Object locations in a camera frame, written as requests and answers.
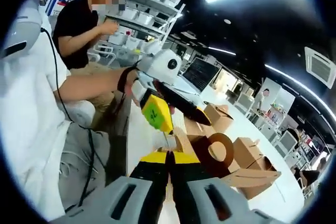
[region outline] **black ceiling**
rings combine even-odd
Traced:
[[[245,75],[253,88],[257,88],[266,76],[277,78],[279,83],[286,82],[281,75],[265,68],[265,64],[269,64],[299,80],[318,96],[330,100],[332,92],[306,72],[304,47],[309,46],[336,60],[330,40],[336,37],[336,0],[222,0],[211,4],[205,0],[181,2],[186,4],[186,8],[172,34],[178,34],[182,41],[190,42],[181,35],[181,32],[189,30],[196,35],[197,42],[236,53],[233,56],[202,46],[195,47],[205,55],[215,56],[241,77]],[[229,19],[231,24],[226,24],[224,19]],[[310,94],[301,91],[311,99]],[[323,112],[320,104],[315,103]],[[302,99],[296,99],[293,111],[310,121],[320,121],[320,116],[308,107]],[[327,117],[334,123],[328,113]],[[333,142],[334,136],[328,135],[329,128],[325,126],[322,125],[319,130]]]

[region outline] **air conditioner vent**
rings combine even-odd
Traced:
[[[305,47],[305,53],[307,72],[331,89],[335,82],[336,65],[330,59],[309,47]]]

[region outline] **gray shorts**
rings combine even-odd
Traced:
[[[93,171],[87,188],[87,194],[105,187],[106,166],[110,143],[107,133],[92,133],[92,141],[96,155],[94,157]],[[77,205],[88,178],[91,147],[88,130],[82,129],[78,124],[71,123],[61,156],[58,188],[64,209]]]

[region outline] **white table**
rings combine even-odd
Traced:
[[[285,160],[241,112],[228,101],[217,96],[213,89],[207,87],[207,90],[202,92],[200,96],[198,106],[204,108],[205,104],[202,100],[218,105],[227,104],[229,106],[229,114],[234,118],[234,122],[226,130],[225,134],[232,141],[238,137],[249,137],[252,140],[259,139],[258,147],[262,153],[270,159],[277,171],[282,173],[271,187],[249,201],[250,209],[259,209],[278,220],[291,222],[303,208],[305,199]],[[183,121],[183,115],[177,110],[173,115],[173,121],[181,126],[181,120]],[[141,110],[133,102],[129,114],[127,134],[127,173],[130,174],[137,166],[139,160],[154,150],[154,139],[163,138],[164,136],[162,132],[155,130],[147,123],[141,114]],[[166,211],[167,209],[163,211],[164,215],[168,216]]]

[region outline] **wristband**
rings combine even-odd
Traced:
[[[121,74],[120,78],[119,78],[119,81],[118,81],[118,87],[117,89],[122,92],[122,93],[125,93],[125,85],[126,85],[126,82],[127,82],[127,76],[128,74],[137,69],[137,67],[133,66],[133,67],[130,67],[130,68],[126,68],[123,73]]]

